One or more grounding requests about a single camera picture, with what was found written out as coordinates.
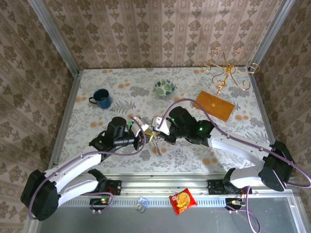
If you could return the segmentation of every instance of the gold jewelry stand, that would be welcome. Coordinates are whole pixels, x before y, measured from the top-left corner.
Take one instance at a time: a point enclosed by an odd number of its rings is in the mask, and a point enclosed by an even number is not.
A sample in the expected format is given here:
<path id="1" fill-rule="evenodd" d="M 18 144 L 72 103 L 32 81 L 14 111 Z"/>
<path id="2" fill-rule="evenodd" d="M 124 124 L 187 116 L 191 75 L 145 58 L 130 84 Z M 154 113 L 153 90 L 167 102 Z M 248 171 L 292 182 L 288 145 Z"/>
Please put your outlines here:
<path id="1" fill-rule="evenodd" d="M 217 75 L 214 75 L 213 78 L 212 78 L 212 82 L 215 86 L 219 87 L 218 89 L 218 92 L 216 94 L 216 96 L 213 96 L 209 93 L 206 93 L 205 91 L 202 91 L 198 98 L 197 98 L 197 101 L 205 108 L 205 110 L 211 114 L 212 116 L 215 116 L 223 121 L 226 121 L 229 119 L 232 111 L 233 111 L 233 108 L 234 108 L 234 105 L 227 102 L 227 101 L 224 101 L 222 99 L 219 99 L 218 96 L 219 96 L 219 93 L 221 92 L 222 88 L 225 86 L 225 83 L 227 82 L 228 80 L 228 77 L 229 75 L 231 76 L 231 78 L 233 79 L 235 85 L 243 90 L 243 91 L 246 91 L 248 90 L 250 87 L 251 87 L 251 83 L 248 81 L 248 80 L 243 80 L 242 84 L 243 86 L 245 86 L 245 83 L 248 83 L 248 87 L 247 88 L 242 88 L 240 87 L 240 85 L 238 85 L 238 83 L 236 82 L 236 80 L 233 78 L 232 74 L 234 74 L 235 72 L 237 73 L 248 73 L 248 74 L 254 74 L 254 73 L 257 73 L 260 71 L 260 67 L 258 64 L 256 63 L 252 63 L 249 67 L 254 69 L 255 71 L 253 72 L 247 72 L 247 71 L 238 71 L 236 70 L 235 66 L 239 64 L 239 62 L 241 60 L 243 60 L 243 58 L 246 57 L 246 52 L 245 50 L 243 49 L 235 49 L 233 52 L 236 54 L 236 55 L 239 55 L 241 52 L 240 51 L 243 51 L 244 53 L 244 56 L 236 63 L 236 64 L 230 64 L 227 62 L 226 58 L 225 58 L 225 51 L 222 49 L 222 48 L 219 48 L 219 47 L 216 47 L 216 48 L 213 48 L 211 50 L 211 53 L 213 56 L 217 56 L 218 55 L 218 51 L 217 50 L 221 50 L 222 51 L 222 55 L 224 57 L 224 60 L 225 60 L 225 66 L 218 66 L 210 61 L 204 61 L 202 62 L 201 64 L 201 69 L 203 69 L 204 71 L 210 71 L 211 70 L 211 66 L 215 66 L 215 67 L 220 67 L 223 69 L 223 72 L 220 73 L 220 74 L 217 74 Z M 220 76 L 220 75 L 225 75 L 225 78 L 224 79 L 219 79 L 217 81 L 215 81 L 215 78 Z M 194 103 L 193 104 L 194 107 L 200 109 L 200 107 Z"/>

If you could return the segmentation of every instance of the metal key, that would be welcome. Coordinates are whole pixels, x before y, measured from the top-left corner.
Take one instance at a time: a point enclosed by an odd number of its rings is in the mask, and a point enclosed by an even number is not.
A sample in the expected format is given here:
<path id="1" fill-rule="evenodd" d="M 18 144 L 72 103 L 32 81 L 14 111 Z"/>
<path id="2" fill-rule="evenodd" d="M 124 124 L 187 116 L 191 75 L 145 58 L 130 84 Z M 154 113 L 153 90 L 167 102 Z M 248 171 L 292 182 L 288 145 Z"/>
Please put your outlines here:
<path id="1" fill-rule="evenodd" d="M 156 155 L 157 156 L 162 156 L 162 153 L 161 153 L 161 151 L 160 151 L 160 149 L 159 149 L 159 146 L 158 146 L 158 141 L 159 141 L 159 138 L 158 138 L 158 136 L 157 136 L 157 133 L 153 133 L 153 138 L 152 138 L 152 144 L 153 144 L 153 146 L 154 146 L 154 148 L 155 148 L 155 151 L 156 151 Z"/>

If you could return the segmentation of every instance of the blue mug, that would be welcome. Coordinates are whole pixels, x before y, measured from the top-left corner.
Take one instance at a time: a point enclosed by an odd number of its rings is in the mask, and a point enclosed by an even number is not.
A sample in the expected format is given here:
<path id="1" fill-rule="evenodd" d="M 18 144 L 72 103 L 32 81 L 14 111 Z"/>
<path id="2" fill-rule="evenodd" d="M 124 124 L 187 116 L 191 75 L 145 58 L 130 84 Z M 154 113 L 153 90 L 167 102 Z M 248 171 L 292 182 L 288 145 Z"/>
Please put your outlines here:
<path id="1" fill-rule="evenodd" d="M 97 104 L 103 109 L 109 108 L 112 103 L 109 92 L 106 89 L 95 91 L 93 97 L 90 97 L 88 101 Z"/>

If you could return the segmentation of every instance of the red chip bag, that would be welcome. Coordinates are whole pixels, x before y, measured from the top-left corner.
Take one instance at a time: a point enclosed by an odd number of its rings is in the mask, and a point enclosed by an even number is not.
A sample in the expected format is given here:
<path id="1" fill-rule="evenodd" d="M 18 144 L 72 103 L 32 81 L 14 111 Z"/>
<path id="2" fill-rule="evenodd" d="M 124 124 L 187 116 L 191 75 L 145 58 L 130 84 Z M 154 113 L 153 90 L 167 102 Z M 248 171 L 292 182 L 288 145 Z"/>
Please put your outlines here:
<path id="1" fill-rule="evenodd" d="M 170 200 L 177 215 L 181 214 L 192 206 L 198 205 L 187 188 L 184 191 L 175 194 L 174 196 L 170 196 Z"/>

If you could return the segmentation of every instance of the floral table cover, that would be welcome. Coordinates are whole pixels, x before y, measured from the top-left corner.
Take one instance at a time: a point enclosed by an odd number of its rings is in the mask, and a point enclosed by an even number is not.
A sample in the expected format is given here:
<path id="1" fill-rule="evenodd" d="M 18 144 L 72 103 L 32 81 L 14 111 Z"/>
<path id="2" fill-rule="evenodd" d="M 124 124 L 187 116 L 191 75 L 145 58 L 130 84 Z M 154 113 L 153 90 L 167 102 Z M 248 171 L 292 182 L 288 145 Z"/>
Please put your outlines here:
<path id="1" fill-rule="evenodd" d="M 130 121 L 130 116 L 139 116 L 150 122 L 154 116 L 163 116 L 176 100 L 195 100 L 202 90 L 215 95 L 218 89 L 211 78 L 221 72 L 222 69 L 217 67 L 209 72 L 194 67 L 84 70 L 60 161 L 82 153 L 88 143 L 107 128 L 113 117 L 120 116 Z M 249 80 L 245 73 L 233 75 L 240 85 L 243 80 Z M 159 97 L 153 91 L 155 83 L 162 79 L 176 84 L 176 90 L 168 97 Z M 110 93 L 112 104 L 108 109 L 88 102 L 88 98 L 99 88 L 105 88 Z M 268 142 L 253 87 L 242 91 L 229 78 L 219 97 L 235 105 L 227 122 L 212 117 L 219 126 L 249 139 Z M 197 120 L 206 118 L 190 102 L 182 102 L 180 106 L 187 108 Z M 193 145 L 185 139 L 177 141 L 176 145 L 160 141 L 158 147 L 161 154 L 157 154 L 153 144 L 149 143 L 140 154 L 110 156 L 95 168 L 103 173 L 225 172 L 232 167 L 252 165 L 229 152 Z M 118 150 L 119 153 L 134 151 L 133 146 Z"/>

